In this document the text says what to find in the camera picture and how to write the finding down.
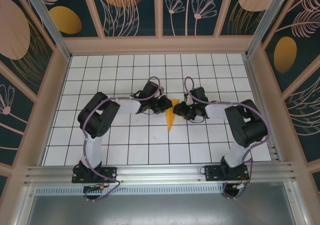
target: yellow cloth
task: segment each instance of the yellow cloth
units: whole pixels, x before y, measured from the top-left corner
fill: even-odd
[[[175,119],[174,106],[179,103],[179,99],[176,99],[176,98],[171,99],[171,102],[172,102],[172,107],[165,111],[166,123],[168,125],[168,132],[170,132],[172,123],[174,122],[174,119]]]

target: metal floor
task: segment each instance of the metal floor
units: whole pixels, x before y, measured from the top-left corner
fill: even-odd
[[[254,183],[237,200],[220,193],[36,196],[28,225],[294,225],[283,183]]]

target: white grid mat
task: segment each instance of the white grid mat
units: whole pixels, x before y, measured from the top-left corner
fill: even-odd
[[[186,76],[204,88],[209,101],[254,100],[240,54],[73,56],[42,164],[79,162],[84,135],[77,117],[96,92],[128,97],[151,76],[160,79],[169,99],[180,102]],[[220,119],[195,124],[175,116],[168,132],[165,113],[121,114],[102,139],[101,160],[103,165],[218,163],[232,142],[230,126]],[[271,160],[266,144],[253,149],[252,157]]]

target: black grid line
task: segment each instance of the black grid line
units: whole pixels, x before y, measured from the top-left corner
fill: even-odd
[[[212,91],[212,92],[206,92],[206,94],[210,95],[211,96],[219,96],[219,100],[221,101],[221,96],[222,96],[222,93],[223,94],[227,94],[227,93],[235,93],[236,94],[236,97],[237,97],[237,100],[239,100],[239,97],[238,95],[240,93],[252,93],[252,91],[237,91],[236,90],[236,86],[235,86],[235,82],[234,82],[234,78],[233,75],[232,75],[232,71],[231,71],[231,65],[229,64],[229,59],[228,59],[228,56],[227,56],[227,59],[228,59],[228,65],[227,64],[221,64],[221,65],[214,65],[213,64],[213,58],[212,58],[212,55],[210,54],[210,57],[211,57],[211,62],[212,64],[207,64],[207,65],[201,65],[201,66],[213,66],[213,70],[214,70],[214,77],[210,78],[210,77],[201,77],[200,76],[200,71],[199,71],[199,64],[198,64],[198,57],[197,55],[195,55],[195,59],[196,59],[196,64],[194,65],[182,65],[182,55],[179,54],[179,58],[180,58],[180,65],[167,65],[167,57],[165,54],[164,55],[164,65],[161,63],[161,64],[158,64],[157,66],[152,66],[152,67],[162,67],[164,68],[164,72],[165,72],[165,76],[161,76],[161,80],[163,80],[163,84],[165,84],[166,86],[166,91],[164,92],[164,94],[166,95],[169,95],[169,94],[179,94],[179,96],[181,94],[184,94],[186,91],[185,91],[185,88],[184,88],[184,84],[183,84],[183,81],[184,81],[184,76],[187,76],[188,74],[184,74],[184,68],[187,68],[187,67],[195,67],[197,68],[197,73],[198,73],[198,76],[199,78],[196,78],[196,79],[199,79],[199,84],[200,86],[203,85],[202,84],[202,79],[215,79],[215,83],[216,83],[216,87],[217,87],[217,91]],[[68,157],[68,152],[69,152],[69,147],[70,146],[82,146],[82,144],[79,144],[79,145],[70,145],[71,143],[71,137],[72,137],[72,132],[73,132],[73,129],[76,129],[77,128],[77,125],[75,124],[75,119],[76,119],[76,116],[77,116],[77,113],[81,110],[81,107],[78,108],[79,106],[79,103],[80,103],[80,96],[94,96],[95,94],[82,94],[81,90],[84,86],[83,82],[84,82],[84,76],[85,76],[85,72],[86,72],[86,69],[88,68],[88,59],[89,59],[89,56],[86,56],[86,64],[85,64],[85,67],[81,67],[82,69],[84,69],[84,72],[83,72],[83,76],[82,76],[82,80],[68,80],[68,76],[70,74],[70,72],[72,72],[72,69],[76,69],[76,68],[79,68],[79,67],[70,67],[68,69],[68,73],[67,73],[67,76],[66,76],[66,80],[64,81],[64,86],[63,86],[63,91],[62,91],[62,94],[61,94],[61,97],[60,97],[60,101],[59,101],[59,106],[58,106],[58,109],[57,111],[72,111],[75,113],[75,116],[73,118],[73,123],[72,123],[72,126],[56,126],[56,120],[57,120],[57,117],[55,117],[55,121],[53,123],[53,127],[52,127],[52,132],[53,132],[53,129],[54,128],[59,128],[59,129],[62,129],[62,128],[68,128],[68,129],[71,129],[71,132],[70,132],[70,136],[69,136],[69,143],[68,145],[51,145],[52,147],[66,147],[67,146],[67,151],[66,151],[66,155],[65,155],[65,160],[64,160],[64,164],[66,164],[66,161],[67,161],[67,157]],[[147,79],[143,79],[143,78],[138,78],[138,79],[134,79],[134,68],[135,67],[143,67],[143,68],[148,68],[149,69],[149,77],[152,75],[152,76],[157,76],[157,74],[151,74],[151,56],[148,55],[148,66],[139,66],[139,64],[137,66],[135,66],[135,61],[136,61],[136,56],[133,55],[133,61],[132,61],[132,65],[131,66],[119,66],[119,59],[120,59],[120,56],[117,55],[117,65],[112,65],[112,66],[103,66],[103,63],[105,62],[105,56],[102,57],[102,60],[101,60],[101,66],[92,66],[92,67],[89,67],[89,68],[96,68],[96,69],[99,69],[99,78],[98,79],[92,79],[92,80],[85,80],[85,81],[97,81],[97,90],[99,89],[99,86],[101,84],[101,81],[114,81],[114,88],[113,88],[113,93],[109,94],[110,96],[113,95],[126,95],[126,97],[129,95],[129,92],[127,93],[117,93],[116,94],[116,86],[117,86],[117,83],[119,81],[130,81],[131,82],[131,94],[133,93],[133,85],[134,85],[134,81],[146,81]],[[180,69],[181,69],[181,76],[176,76],[176,78],[167,78],[167,67],[179,67],[180,66]],[[216,75],[216,70],[215,70],[215,67],[217,66],[229,66],[229,70],[230,70],[230,73],[231,73],[231,77],[219,77],[219,79],[230,79],[232,78],[232,82],[233,82],[233,86],[234,86],[234,91],[223,91],[221,92],[220,89],[219,89],[219,86],[218,86],[218,81],[217,81],[217,75]],[[132,76],[131,76],[131,79],[118,79],[118,68],[121,67],[121,68],[132,68]],[[101,75],[102,75],[102,68],[114,68],[114,70],[116,70],[116,76],[115,76],[115,79],[100,79],[101,78]],[[239,79],[244,79],[244,78],[248,78],[247,76],[244,77],[237,77]],[[167,92],[168,90],[168,81],[170,80],[181,80],[182,81],[182,88],[183,90],[181,89],[180,92]],[[65,88],[66,88],[66,83],[67,82],[78,82],[79,83],[79,86],[80,86],[80,91],[78,94],[64,94],[65,92]],[[63,109],[61,107],[61,101],[62,101],[62,96],[78,96],[78,98],[74,98],[74,100],[72,99],[72,102],[75,104],[76,103],[76,99],[77,99],[77,103],[76,103],[76,107],[75,109]],[[129,124],[125,124],[125,125],[122,125],[119,123],[119,125],[112,125],[111,128],[109,129],[109,138],[108,138],[108,148],[107,148],[107,156],[106,156],[106,161],[105,161],[105,164],[108,163],[108,158],[109,158],[109,148],[110,146],[127,146],[127,160],[126,160],[126,164],[128,165],[129,164],[129,152],[130,152],[130,145],[132,146],[135,146],[135,145],[141,145],[141,144],[130,144],[130,132],[131,132],[131,127],[146,127],[148,126],[148,142],[147,143],[144,143],[142,145],[148,145],[148,153],[147,153],[147,156],[148,156],[148,163],[147,164],[150,164],[150,127],[159,127],[159,126],[162,126],[162,127],[168,127],[166,125],[161,125],[161,124],[155,124],[155,125],[150,125],[150,113],[148,114],[148,122],[145,123],[144,125],[134,125],[134,124],[131,124],[132,122],[132,115],[130,114],[129,116],[129,119],[128,119],[128,122]],[[185,121],[185,124],[175,124],[173,126],[186,126],[187,128],[187,141],[188,141],[188,149],[189,149],[189,164],[195,164],[195,162],[192,162],[192,158],[191,158],[191,149],[190,149],[190,144],[208,144],[209,146],[209,153],[210,153],[210,160],[212,162],[212,156],[211,156],[211,147],[210,147],[210,144],[221,144],[221,143],[228,143],[228,146],[230,148],[230,143],[232,143],[228,137],[228,131],[227,131],[227,125],[226,125],[226,122],[222,121],[221,123],[220,122],[215,122],[213,124],[208,124],[208,121],[204,121],[204,123],[201,123],[202,125],[206,125],[206,133],[207,133],[207,142],[190,142],[190,138],[189,138],[189,126],[196,126],[197,124],[188,124],[187,121]],[[226,135],[226,141],[220,141],[220,142],[211,142],[209,140],[209,131],[208,131],[208,125],[224,125],[224,128],[225,128],[225,135]],[[129,132],[128,132],[128,143],[126,144],[110,144],[110,141],[111,141],[111,132],[113,130],[113,127],[129,127]],[[45,159],[44,159],[44,164],[46,162],[46,159],[47,159],[47,156],[48,156],[48,152],[49,152],[49,146],[50,146],[50,142],[52,140],[52,134],[51,134],[51,137],[49,139],[49,142],[48,142],[48,150],[46,151],[46,154],[45,154]],[[163,145],[164,143],[163,142],[160,142],[160,143],[152,143],[152,145]],[[167,145],[168,145],[168,160],[169,160],[169,164],[175,164],[175,163],[172,163],[171,161],[171,158],[170,158],[170,145],[174,145],[174,144],[186,144],[186,142],[170,142],[170,135],[169,133],[167,133]]]

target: grid tile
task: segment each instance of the grid tile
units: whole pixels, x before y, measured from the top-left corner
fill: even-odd
[[[75,165],[82,156],[81,109],[99,91],[128,97],[150,76],[160,79],[169,99],[184,101],[183,78],[194,78],[210,101],[253,100],[240,54],[136,54],[74,56],[63,86],[44,161]],[[199,124],[175,116],[168,132],[166,114],[118,114],[102,138],[101,161],[108,165],[218,163],[233,142],[228,121],[196,117]],[[270,161],[266,144],[252,150],[254,161]]]

